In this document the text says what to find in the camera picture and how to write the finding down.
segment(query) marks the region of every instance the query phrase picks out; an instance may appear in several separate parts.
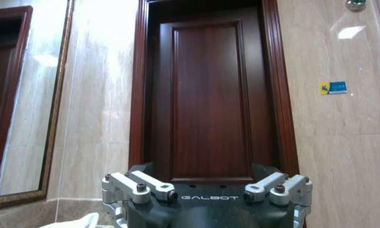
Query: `silver bracket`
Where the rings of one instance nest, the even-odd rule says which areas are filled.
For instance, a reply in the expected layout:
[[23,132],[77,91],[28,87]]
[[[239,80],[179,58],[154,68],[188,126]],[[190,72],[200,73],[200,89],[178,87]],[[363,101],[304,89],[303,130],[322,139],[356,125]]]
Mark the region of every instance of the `silver bracket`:
[[107,175],[101,180],[103,207],[112,216],[113,226],[124,227],[127,224],[127,202],[142,204],[151,200],[150,187],[139,184],[119,172]]
[[270,200],[278,205],[294,203],[294,228],[303,228],[304,218],[311,213],[312,182],[302,175],[287,179],[283,188],[272,188]]
[[134,171],[130,173],[130,178],[136,182],[143,182],[151,188],[151,192],[159,200],[171,201],[178,198],[175,192],[175,186],[171,183],[164,183],[147,175],[142,171]]
[[248,184],[246,186],[244,197],[248,198],[250,202],[263,201],[266,199],[267,193],[274,187],[284,183],[286,178],[286,174],[275,172],[258,183]]

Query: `mirror frame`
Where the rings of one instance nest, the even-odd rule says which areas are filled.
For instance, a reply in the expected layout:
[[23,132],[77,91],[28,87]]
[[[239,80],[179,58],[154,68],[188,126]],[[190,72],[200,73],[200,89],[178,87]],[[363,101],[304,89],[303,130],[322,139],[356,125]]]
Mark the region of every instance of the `mirror frame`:
[[[72,30],[75,2],[76,0],[68,0],[68,3],[67,3],[61,49],[60,49],[59,65],[57,65],[56,79],[55,79],[49,126],[48,126],[48,133],[47,133],[39,190],[0,196],[0,209],[12,207],[20,204],[31,203],[39,200],[44,200],[47,198],[53,146],[55,146],[55,136],[56,136],[56,125],[57,125],[61,91],[63,91],[63,84],[64,84],[63,79],[64,79],[65,62],[67,62],[67,54],[68,54],[68,46],[69,46],[71,30]],[[31,20],[31,14],[24,13],[20,16],[23,16],[23,23]]]

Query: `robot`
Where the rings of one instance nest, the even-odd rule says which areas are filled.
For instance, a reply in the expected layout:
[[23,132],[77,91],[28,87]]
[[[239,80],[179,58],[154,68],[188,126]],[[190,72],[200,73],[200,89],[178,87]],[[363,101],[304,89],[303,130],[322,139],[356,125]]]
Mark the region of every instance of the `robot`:
[[254,164],[258,183],[195,185],[152,177],[154,164],[107,174],[103,206],[116,228],[303,228],[312,182]]

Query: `doorway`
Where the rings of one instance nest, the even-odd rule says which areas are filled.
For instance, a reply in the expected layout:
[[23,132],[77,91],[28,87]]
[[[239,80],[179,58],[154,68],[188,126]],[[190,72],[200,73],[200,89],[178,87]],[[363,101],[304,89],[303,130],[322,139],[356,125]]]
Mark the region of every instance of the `doorway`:
[[0,166],[27,45],[32,7],[0,9]]
[[283,52],[276,42],[278,52],[268,47],[270,2],[140,2],[139,18],[148,17],[143,47],[136,32],[135,58],[139,48],[146,56],[143,73],[135,63],[130,164],[155,162],[163,181],[252,182],[252,163],[298,172],[287,84],[274,72],[284,62],[271,60]]

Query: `sticker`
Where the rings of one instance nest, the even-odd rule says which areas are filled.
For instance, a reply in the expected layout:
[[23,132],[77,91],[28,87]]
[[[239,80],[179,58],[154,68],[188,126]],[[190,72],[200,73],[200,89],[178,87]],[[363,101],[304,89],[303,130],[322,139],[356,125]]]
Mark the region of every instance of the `sticker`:
[[322,95],[346,94],[348,92],[346,82],[323,82],[320,89]]

